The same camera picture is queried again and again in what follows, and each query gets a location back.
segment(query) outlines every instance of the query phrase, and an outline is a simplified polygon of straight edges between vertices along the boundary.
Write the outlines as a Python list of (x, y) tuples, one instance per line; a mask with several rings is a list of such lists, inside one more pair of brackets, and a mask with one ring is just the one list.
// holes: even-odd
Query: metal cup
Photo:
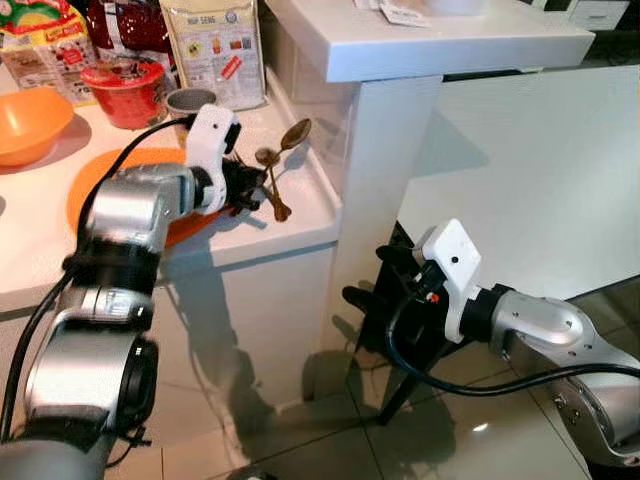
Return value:
[[(174, 90), (165, 100), (172, 119), (184, 118), (198, 113), (207, 103), (216, 103), (216, 94), (204, 88), (179, 88)], [(184, 125), (174, 127), (180, 148), (186, 148), (189, 131)]]

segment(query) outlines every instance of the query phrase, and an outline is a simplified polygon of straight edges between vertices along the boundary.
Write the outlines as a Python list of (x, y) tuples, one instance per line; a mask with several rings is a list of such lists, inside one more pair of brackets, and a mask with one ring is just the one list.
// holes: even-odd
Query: white wall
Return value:
[(399, 220), (463, 221), (481, 282), (568, 298), (640, 273), (638, 69), (443, 85)]

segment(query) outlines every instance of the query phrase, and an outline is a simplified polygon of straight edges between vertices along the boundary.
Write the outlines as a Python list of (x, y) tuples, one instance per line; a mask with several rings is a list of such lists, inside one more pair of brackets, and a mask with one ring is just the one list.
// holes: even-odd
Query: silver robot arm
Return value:
[[(239, 129), (233, 112), (205, 106), (186, 165), (127, 169), (100, 186), (88, 244), (70, 257), (73, 283), (30, 370), (26, 422), (0, 446), (0, 480), (102, 479), (116, 438), (149, 417), (158, 348), (144, 332), (168, 227), (225, 205), (222, 156)], [(143, 443), (140, 432), (129, 440)]]
[[(635, 369), (640, 362), (598, 335), (575, 306), (534, 298), (513, 289), (475, 286), (480, 255), (457, 220), (429, 231), (414, 257), (435, 262), (449, 294), (445, 335), (459, 343), (470, 337), (489, 343), (518, 373), (592, 363)], [(594, 479), (640, 478), (640, 380), (594, 373), (556, 380), (549, 392)]]

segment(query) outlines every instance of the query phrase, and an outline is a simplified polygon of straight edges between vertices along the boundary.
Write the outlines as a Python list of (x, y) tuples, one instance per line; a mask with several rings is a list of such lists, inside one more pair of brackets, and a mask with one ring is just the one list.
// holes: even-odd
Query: wooden spoon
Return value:
[(276, 184), (276, 178), (273, 175), (273, 163), (272, 159), (277, 157), (276, 152), (271, 148), (261, 148), (256, 152), (256, 160), (260, 165), (264, 165), (265, 169), (269, 171), (269, 175), (271, 176), (271, 184), (273, 185), (273, 196), (267, 195), (267, 198), (273, 205), (273, 213), (277, 222), (286, 222), (289, 216), (291, 215), (291, 209), (285, 205), (280, 197), (280, 192), (278, 191), (278, 185)]
[[(258, 152), (262, 150), (262, 161), (258, 159), (258, 152), (256, 152), (256, 159), (258, 160), (258, 163), (260, 163), (260, 165), (264, 165), (265, 170), (277, 165), (280, 161), (280, 154), (282, 152), (286, 150), (293, 150), (307, 139), (309, 132), (311, 131), (311, 125), (311, 120), (305, 118), (287, 130), (283, 135), (282, 140), (280, 140), (279, 152), (274, 152), (273, 150), (266, 148), (258, 150)], [(266, 156), (267, 150), (271, 152), (271, 157)]]

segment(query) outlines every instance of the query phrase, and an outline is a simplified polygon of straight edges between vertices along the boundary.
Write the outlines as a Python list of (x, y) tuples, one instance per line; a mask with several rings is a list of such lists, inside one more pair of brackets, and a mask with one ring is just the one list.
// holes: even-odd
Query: floor tile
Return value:
[[(491, 353), (486, 344), (473, 343), (442, 359), (431, 371), (432, 375), (452, 383), (469, 384), (509, 370), (502, 358)], [(351, 369), (348, 385), (360, 414), (364, 417), (377, 415), (406, 375), (390, 366), (360, 370)], [(434, 392), (420, 385), (410, 397), (413, 403), (431, 398)]]
[[(112, 458), (125, 446), (116, 444)], [(162, 480), (162, 451), (159, 448), (134, 448), (117, 467), (106, 471), (105, 480)]]
[(640, 359), (640, 326), (619, 328), (604, 335), (604, 339), (614, 347)]
[(367, 433), (385, 480), (586, 479), (526, 392), (442, 395), (401, 410), (386, 427), (371, 423)]
[(257, 466), (278, 480), (382, 480), (361, 428), (331, 435)]
[(640, 323), (640, 279), (604, 288), (571, 303), (583, 310), (601, 335)]
[(576, 462), (578, 462), (582, 470), (587, 473), (587, 464), (580, 454), (578, 447), (576, 447), (575, 443), (573, 443), (571, 435), (569, 435), (569, 432), (565, 428), (564, 423), (560, 418), (560, 413), (558, 413), (558, 409), (553, 403), (553, 397), (547, 392), (546, 387), (532, 388), (529, 390), (529, 394), (538, 404), (538, 407), (540, 408), (544, 416), (547, 417), (549, 422), (551, 422), (551, 425), (558, 433), (564, 444), (571, 451), (573, 458), (575, 458)]
[(203, 480), (249, 465), (233, 428), (194, 436), (163, 449), (164, 480)]
[(359, 422), (357, 410), (346, 394), (243, 418), (224, 429), (165, 448), (165, 480), (202, 480), (221, 475)]
[(351, 398), (343, 394), (241, 420), (235, 429), (244, 454), (258, 461), (359, 423)]
[(156, 402), (146, 422), (154, 447), (166, 447), (217, 430), (225, 415), (210, 392), (158, 384)]

